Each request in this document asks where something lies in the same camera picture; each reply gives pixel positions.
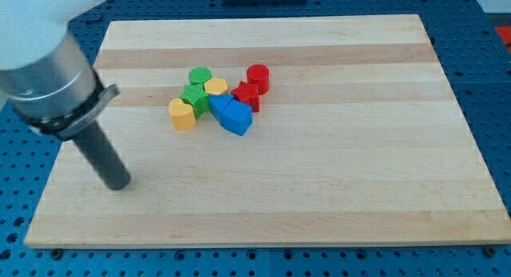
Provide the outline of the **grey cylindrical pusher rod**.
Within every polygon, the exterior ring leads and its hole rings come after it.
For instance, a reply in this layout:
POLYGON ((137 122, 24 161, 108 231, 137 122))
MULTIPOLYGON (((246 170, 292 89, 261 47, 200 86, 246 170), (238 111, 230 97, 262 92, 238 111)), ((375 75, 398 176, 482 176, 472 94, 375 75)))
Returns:
POLYGON ((121 190, 129 184, 128 169, 96 121, 75 135, 73 142, 107 188, 121 190))

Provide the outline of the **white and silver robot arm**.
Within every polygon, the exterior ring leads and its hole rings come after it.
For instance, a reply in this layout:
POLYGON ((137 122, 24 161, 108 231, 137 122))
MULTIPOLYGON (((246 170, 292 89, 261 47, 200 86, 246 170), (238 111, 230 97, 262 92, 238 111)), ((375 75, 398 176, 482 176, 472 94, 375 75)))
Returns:
POLYGON ((1 0, 1 91, 35 132, 72 140, 111 190, 129 171, 96 122, 118 95, 105 87, 69 22, 106 0, 1 0))

